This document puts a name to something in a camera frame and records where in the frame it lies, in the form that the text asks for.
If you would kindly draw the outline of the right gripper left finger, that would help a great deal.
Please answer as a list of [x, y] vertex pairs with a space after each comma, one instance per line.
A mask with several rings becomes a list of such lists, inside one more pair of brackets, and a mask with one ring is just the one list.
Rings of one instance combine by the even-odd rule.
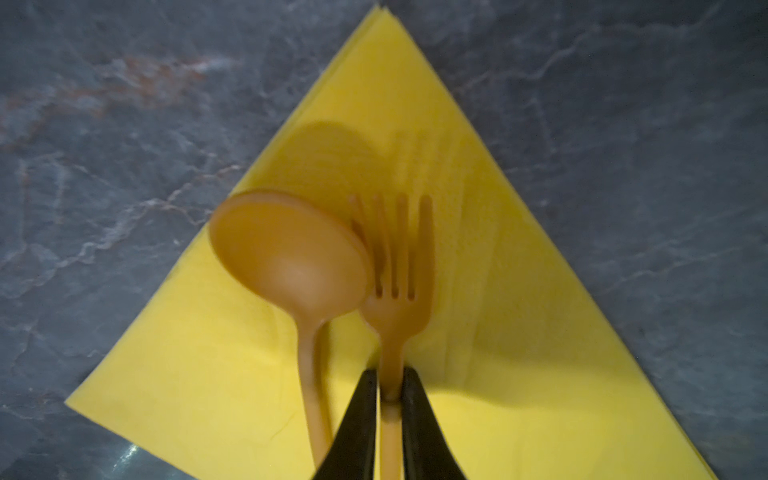
[[374, 478], [378, 378], [362, 372], [331, 448], [313, 480]]

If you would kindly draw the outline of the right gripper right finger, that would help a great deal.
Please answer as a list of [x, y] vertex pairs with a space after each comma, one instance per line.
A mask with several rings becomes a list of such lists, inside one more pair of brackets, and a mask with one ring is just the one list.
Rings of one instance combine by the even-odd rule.
[[460, 479], [466, 476], [454, 458], [417, 371], [404, 369], [402, 444], [407, 480]]

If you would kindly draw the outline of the yellow paper napkin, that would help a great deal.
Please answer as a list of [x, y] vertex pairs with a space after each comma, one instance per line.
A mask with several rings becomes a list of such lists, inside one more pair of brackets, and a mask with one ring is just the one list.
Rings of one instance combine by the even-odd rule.
[[[373, 8], [237, 184], [434, 202], [436, 292], [408, 345], [471, 479], [709, 479], [404, 26]], [[296, 332], [199, 233], [69, 408], [199, 479], [308, 479]]]

